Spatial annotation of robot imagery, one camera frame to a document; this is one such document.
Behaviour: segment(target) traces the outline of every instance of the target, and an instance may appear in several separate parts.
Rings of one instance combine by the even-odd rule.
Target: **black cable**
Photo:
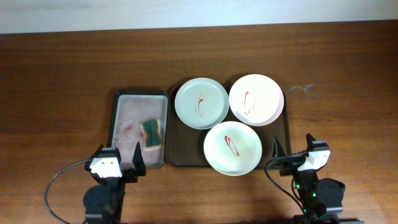
[[[300,197],[297,196],[296,191],[294,190],[294,189],[296,189],[296,187],[293,187],[293,186],[294,186],[294,185],[293,185],[293,182],[294,182],[294,179],[292,179],[292,184],[291,184],[291,186],[292,186],[292,192],[293,192],[293,194],[294,194],[294,197],[295,197],[299,202],[301,202]]]
[[[268,162],[266,163],[266,165],[264,166],[264,172],[266,173],[266,176],[268,177],[268,179],[269,179],[279,190],[283,191],[283,193],[287,194],[291,199],[294,200],[294,202],[300,207],[301,211],[302,211],[303,214],[305,215],[304,208],[301,206],[300,202],[299,202],[292,194],[290,194],[290,193],[287,192],[285,189],[283,189],[281,186],[279,186],[279,185],[271,178],[271,176],[268,174],[268,171],[267,171],[268,165],[269,165],[271,162],[275,162],[275,161],[278,161],[278,160],[280,160],[280,159],[286,159],[286,158],[288,158],[288,157],[299,156],[299,155],[303,155],[303,153],[300,152],[300,153],[292,154],[292,155],[289,155],[289,156],[281,156],[281,157],[278,157],[278,158],[271,159],[271,160],[268,161]]]
[[[69,166],[63,168],[62,170],[60,170],[59,172],[57,172],[57,174],[55,174],[55,175],[51,178],[49,184],[47,185],[47,188],[45,189],[45,192],[44,192],[44,204],[45,204],[45,206],[47,207],[47,210],[50,212],[50,214],[51,214],[54,218],[56,218],[57,220],[59,220],[60,222],[62,222],[62,223],[64,223],[64,224],[70,224],[70,223],[68,223],[67,221],[63,220],[63,219],[60,218],[58,215],[56,215],[56,214],[52,211],[52,209],[50,208],[49,201],[47,200],[47,195],[49,194],[50,186],[51,186],[52,182],[53,182],[60,174],[62,174],[63,172],[65,172],[65,171],[68,170],[69,168],[74,167],[74,166],[76,166],[76,165],[78,165],[78,164],[82,164],[82,163],[84,163],[84,162],[88,162],[88,161],[92,161],[92,159],[85,159],[85,160],[83,160],[83,161],[75,162],[74,164],[70,164]]]

